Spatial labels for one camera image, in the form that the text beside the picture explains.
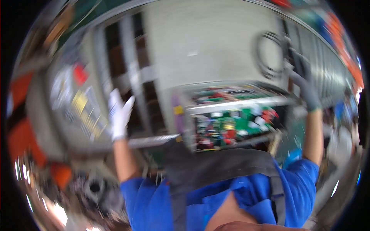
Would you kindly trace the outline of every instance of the hose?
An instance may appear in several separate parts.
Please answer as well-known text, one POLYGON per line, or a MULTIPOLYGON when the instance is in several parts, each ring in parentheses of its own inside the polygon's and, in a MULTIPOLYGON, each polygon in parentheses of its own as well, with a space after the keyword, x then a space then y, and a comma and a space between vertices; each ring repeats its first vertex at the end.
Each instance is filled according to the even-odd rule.
POLYGON ((275 34, 274 32, 266 31, 256 37, 255 56, 256 56, 257 66, 260 72, 262 73, 262 75, 264 75, 267 79, 276 79, 282 75, 282 72, 284 70, 284 58, 286 57, 286 54, 287 54, 287 49, 286 49, 285 43, 282 43, 279 36, 275 34), (283 51, 283 56, 281 58, 281 68, 279 70, 274 70, 270 68, 262 61, 260 46, 261 46, 261 41, 264 38, 274 41, 283 51))

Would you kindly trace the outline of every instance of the hand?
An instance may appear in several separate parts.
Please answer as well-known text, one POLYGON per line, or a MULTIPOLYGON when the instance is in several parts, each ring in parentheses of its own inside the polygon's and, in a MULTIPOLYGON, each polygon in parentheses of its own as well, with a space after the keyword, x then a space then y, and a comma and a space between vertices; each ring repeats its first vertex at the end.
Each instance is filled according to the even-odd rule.
POLYGON ((124 104, 118 89, 114 89, 109 95, 108 106, 109 118, 112 124, 112 140, 124 139, 127 136, 127 124, 130 120, 135 97, 131 96, 124 104))
POLYGON ((321 102, 319 99, 318 92, 313 84, 313 78, 311 74, 311 65, 308 60, 302 56, 301 54, 293 51, 295 55, 297 55, 299 62, 303 67, 304 77, 300 76, 293 70, 289 71, 289 77, 293 81, 294 84, 299 86, 300 94, 303 100, 307 104, 307 111, 313 112, 316 109, 321 109, 321 102))

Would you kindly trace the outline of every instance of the white wall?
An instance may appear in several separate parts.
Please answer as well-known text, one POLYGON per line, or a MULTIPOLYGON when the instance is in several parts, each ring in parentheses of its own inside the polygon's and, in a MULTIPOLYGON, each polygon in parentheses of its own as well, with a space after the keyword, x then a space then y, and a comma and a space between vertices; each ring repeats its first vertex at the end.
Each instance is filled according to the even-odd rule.
MULTIPOLYGON (((169 132, 175 132, 171 90, 182 84, 252 79, 269 81, 256 68, 252 40, 278 31, 272 11, 241 0, 161 0, 143 6, 149 58, 169 132)), ((269 49, 269 61, 280 61, 269 49)))

